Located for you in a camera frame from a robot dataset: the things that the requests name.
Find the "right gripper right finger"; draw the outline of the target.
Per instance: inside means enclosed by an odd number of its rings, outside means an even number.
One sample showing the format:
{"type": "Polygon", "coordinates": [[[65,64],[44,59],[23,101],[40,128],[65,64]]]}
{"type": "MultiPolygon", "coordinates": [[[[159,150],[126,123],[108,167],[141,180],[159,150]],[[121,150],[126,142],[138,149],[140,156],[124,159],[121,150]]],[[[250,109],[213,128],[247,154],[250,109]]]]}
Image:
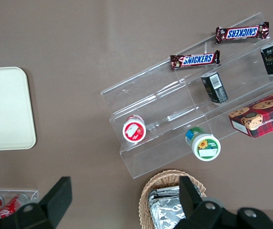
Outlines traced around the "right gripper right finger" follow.
{"type": "Polygon", "coordinates": [[[180,203],[185,219],[177,223],[178,229],[235,229],[237,218],[215,201],[202,200],[188,176],[179,180],[180,203]]]}

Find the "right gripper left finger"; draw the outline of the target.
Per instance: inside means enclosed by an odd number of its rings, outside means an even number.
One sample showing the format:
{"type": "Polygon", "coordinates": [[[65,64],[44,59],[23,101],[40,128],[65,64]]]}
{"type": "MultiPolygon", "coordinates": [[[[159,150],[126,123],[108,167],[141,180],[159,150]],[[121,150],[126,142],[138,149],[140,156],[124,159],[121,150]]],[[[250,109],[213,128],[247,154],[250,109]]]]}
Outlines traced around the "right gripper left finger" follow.
{"type": "Polygon", "coordinates": [[[72,203],[70,177],[61,177],[38,202],[22,206],[15,214],[18,229],[55,229],[72,203]]]}

